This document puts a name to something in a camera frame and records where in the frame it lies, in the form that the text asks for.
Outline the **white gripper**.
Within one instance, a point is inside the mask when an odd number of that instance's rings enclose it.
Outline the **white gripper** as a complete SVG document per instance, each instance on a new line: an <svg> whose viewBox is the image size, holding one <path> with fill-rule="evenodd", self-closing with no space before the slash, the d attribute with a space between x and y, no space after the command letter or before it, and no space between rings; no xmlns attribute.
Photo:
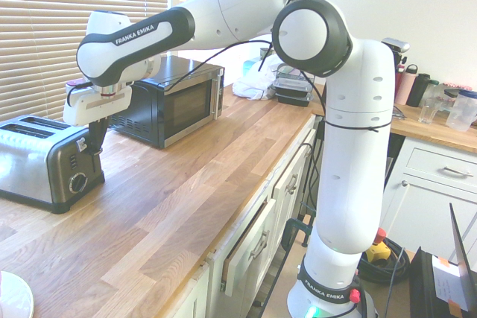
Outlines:
<svg viewBox="0 0 477 318"><path fill-rule="evenodd" d="M102 96L91 87L76 89L65 102L63 120L73 126L89 125L90 148L98 152L102 148L109 127L108 116L127 109L132 89L126 86L114 96Z"/></svg>

